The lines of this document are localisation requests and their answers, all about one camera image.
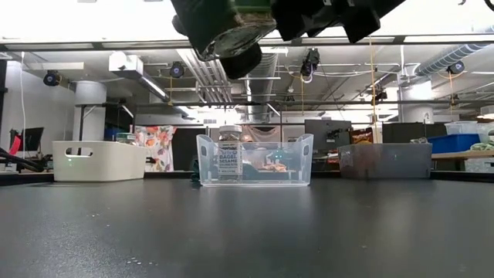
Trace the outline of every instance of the blue bin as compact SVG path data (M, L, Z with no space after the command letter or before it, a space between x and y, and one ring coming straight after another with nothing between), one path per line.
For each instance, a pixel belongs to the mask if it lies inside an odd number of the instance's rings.
M451 134L427 140L432 144L432 154L468 151L473 144L480 143L478 134Z

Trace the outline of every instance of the jar label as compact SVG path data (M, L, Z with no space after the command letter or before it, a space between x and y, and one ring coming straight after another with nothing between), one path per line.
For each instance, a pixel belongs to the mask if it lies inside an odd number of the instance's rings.
M220 175L242 174L242 144L239 142L218 142L218 173Z

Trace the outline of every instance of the jar lid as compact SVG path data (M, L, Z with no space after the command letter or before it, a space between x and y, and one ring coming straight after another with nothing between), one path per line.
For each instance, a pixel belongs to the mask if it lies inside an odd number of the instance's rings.
M219 127L219 132L242 132L242 127L238 125L226 125Z

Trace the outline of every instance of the dark table surface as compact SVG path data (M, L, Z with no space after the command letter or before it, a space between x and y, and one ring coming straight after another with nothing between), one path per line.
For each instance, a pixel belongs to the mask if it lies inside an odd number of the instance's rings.
M494 186L0 188L0 277L493 277Z

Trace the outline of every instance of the red object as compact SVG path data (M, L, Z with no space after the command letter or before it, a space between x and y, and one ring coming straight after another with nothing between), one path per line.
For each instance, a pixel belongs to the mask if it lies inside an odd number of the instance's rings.
M12 143L12 146L10 147L10 151L8 153L10 155L15 155L21 148L21 138L19 136L15 136L14 142Z

